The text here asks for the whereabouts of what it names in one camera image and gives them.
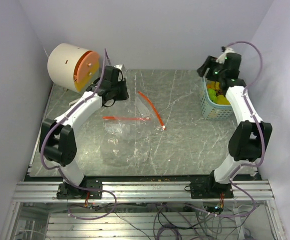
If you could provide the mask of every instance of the white wall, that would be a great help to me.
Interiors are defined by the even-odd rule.
[[[290,239],[290,0],[275,0],[252,42],[263,53],[265,68],[250,90],[256,110],[273,125],[261,174],[270,180]],[[243,55],[242,77],[253,80],[259,60],[249,48]]]
[[[20,0],[50,53],[66,42],[130,69],[196,69],[251,40],[273,0]]]
[[[0,0],[0,232],[24,177],[50,81],[47,57],[17,0]]]

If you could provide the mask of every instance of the marble tabletop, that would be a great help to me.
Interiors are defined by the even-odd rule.
[[[76,160],[87,176],[163,176],[209,174],[228,154],[228,142],[236,120],[206,120],[199,98],[200,79],[194,70],[128,70],[130,99],[95,112],[75,132]],[[153,103],[166,126],[162,130],[151,107]],[[54,119],[80,97],[54,86],[47,118]],[[108,121],[103,116],[143,117],[149,120]],[[32,177],[58,176],[45,170],[35,150]],[[241,174],[253,174],[243,169]]]

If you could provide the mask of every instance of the laundry basket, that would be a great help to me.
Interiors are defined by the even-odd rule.
[[[233,108],[231,105],[219,105],[210,100],[206,86],[206,79],[204,77],[200,77],[198,87],[201,112],[205,119],[223,120],[233,114]]]

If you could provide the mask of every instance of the robotic arm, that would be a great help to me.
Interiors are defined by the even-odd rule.
[[[261,156],[260,133],[253,116],[261,126],[266,148],[272,132],[271,124],[263,122],[255,111],[248,92],[244,91],[244,80],[238,78],[241,55],[229,47],[223,47],[222,50],[224,53],[219,58],[208,56],[205,63],[197,69],[200,77],[220,83],[220,89],[230,102],[238,124],[229,141],[228,156],[211,173],[209,189],[218,192],[230,187],[229,179],[238,173],[235,172],[237,166],[253,163]]]
[[[83,96],[68,111],[54,120],[47,118],[42,123],[39,151],[41,151],[47,133],[64,117],[66,118],[48,138],[43,153],[47,160],[61,169],[67,180],[77,186],[87,187],[86,181],[84,181],[85,176],[75,160],[77,147],[74,133],[79,131],[82,124],[95,111],[102,106],[108,107],[105,105],[108,101],[123,101],[129,98],[123,72],[123,65],[106,66],[103,81],[94,97],[90,98],[96,89],[99,78],[86,89]],[[66,182],[64,185],[66,189],[75,190],[79,195],[79,190],[71,188]]]

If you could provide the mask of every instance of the white cylindrical container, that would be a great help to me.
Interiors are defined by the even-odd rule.
[[[98,78],[99,54],[62,43],[51,52],[47,70],[55,84],[82,93],[92,81]]]

